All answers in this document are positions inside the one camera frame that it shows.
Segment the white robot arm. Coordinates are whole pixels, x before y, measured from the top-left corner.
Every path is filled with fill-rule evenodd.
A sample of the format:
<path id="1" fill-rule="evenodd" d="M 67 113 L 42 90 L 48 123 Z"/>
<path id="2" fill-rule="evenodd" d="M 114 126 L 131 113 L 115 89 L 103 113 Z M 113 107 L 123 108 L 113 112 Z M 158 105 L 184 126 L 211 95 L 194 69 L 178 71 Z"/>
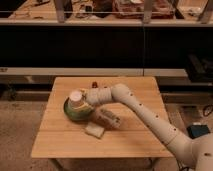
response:
<path id="1" fill-rule="evenodd" d="M 133 111 L 173 156 L 194 171 L 213 171 L 213 133 L 192 139 L 140 102 L 125 84 L 81 89 L 91 107 L 120 103 Z"/>

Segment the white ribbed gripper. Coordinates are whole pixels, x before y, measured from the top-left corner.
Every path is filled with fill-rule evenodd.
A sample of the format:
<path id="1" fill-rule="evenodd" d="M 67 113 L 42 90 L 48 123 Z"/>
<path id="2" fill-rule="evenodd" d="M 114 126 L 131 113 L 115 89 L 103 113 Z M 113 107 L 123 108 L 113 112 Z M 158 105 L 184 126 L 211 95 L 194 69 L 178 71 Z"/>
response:
<path id="1" fill-rule="evenodd" d="M 79 90 L 83 94 L 86 93 L 86 102 L 83 102 L 82 105 L 76 107 L 76 110 L 90 110 L 92 109 L 92 106 L 100 106 L 113 102 L 110 88 L 93 88 L 88 91 L 87 89 L 80 88 Z"/>

